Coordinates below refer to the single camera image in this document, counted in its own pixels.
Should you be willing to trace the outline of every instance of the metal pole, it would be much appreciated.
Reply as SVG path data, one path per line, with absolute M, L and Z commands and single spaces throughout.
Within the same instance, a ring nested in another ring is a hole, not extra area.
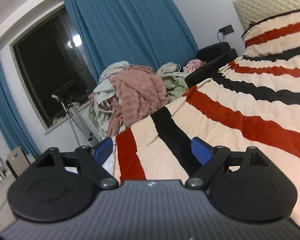
M 80 147 L 80 142 L 79 142 L 77 133 L 75 132 L 75 129 L 74 129 L 74 127 L 73 127 L 73 123 L 72 123 L 70 114 L 69 114 L 69 112 L 68 112 L 68 109 L 66 108 L 65 104 L 64 104 L 62 101 L 60 101 L 60 103 L 62 104 L 63 109 L 66 111 L 66 116 L 67 116 L 67 119 L 69 120 L 69 123 L 70 123 L 71 129 L 72 129 L 72 131 L 73 131 L 75 140 L 77 141 L 78 147 Z
M 88 140 L 92 143 L 94 143 L 94 145 L 97 145 L 99 143 L 99 141 L 97 140 L 97 138 L 94 136 L 93 132 L 90 130 L 90 128 L 87 126 L 86 122 L 82 119 L 82 117 L 80 116 L 80 114 L 78 113 L 77 109 L 75 109 L 75 107 L 72 105 L 71 109 L 73 111 L 73 114 L 78 118 L 78 120 L 81 122 L 81 125 L 84 127 L 84 129 L 87 132 L 87 137 Z

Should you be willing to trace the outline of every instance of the dark window glass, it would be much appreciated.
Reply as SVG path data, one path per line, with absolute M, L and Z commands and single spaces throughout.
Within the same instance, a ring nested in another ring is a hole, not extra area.
M 52 94 L 85 103 L 96 83 L 82 41 L 65 9 L 54 14 L 14 46 L 22 76 L 48 127 L 65 116 Z

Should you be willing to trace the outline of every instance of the round pad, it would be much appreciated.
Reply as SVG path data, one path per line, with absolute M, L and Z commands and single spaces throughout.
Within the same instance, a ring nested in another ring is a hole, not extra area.
M 239 183 L 238 192 L 251 200 L 263 200 L 274 193 L 274 186 L 266 180 L 247 179 Z
M 86 210 L 95 198 L 93 185 L 62 167 L 30 167 L 12 184 L 8 201 L 26 220 L 53 223 Z
M 47 179 L 35 183 L 30 188 L 30 194 L 37 200 L 50 201 L 62 197 L 67 191 L 64 183 Z
M 269 222 L 291 214 L 297 192 L 279 170 L 251 166 L 217 178 L 211 185 L 210 198 L 227 216 L 246 222 Z

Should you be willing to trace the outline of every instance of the blue clip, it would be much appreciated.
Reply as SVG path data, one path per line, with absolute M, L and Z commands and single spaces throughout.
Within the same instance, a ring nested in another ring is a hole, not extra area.
M 212 158 L 213 147 L 199 137 L 194 137 L 191 141 L 191 151 L 197 160 L 205 165 Z
M 113 141 L 107 137 L 92 149 L 94 150 L 94 159 L 102 166 L 112 154 Z

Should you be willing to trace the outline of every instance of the small logo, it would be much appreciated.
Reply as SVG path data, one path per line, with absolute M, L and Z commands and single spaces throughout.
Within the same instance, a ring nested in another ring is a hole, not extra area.
M 148 186 L 149 187 L 154 187 L 155 185 L 157 185 L 154 181 L 151 181 L 148 183 Z

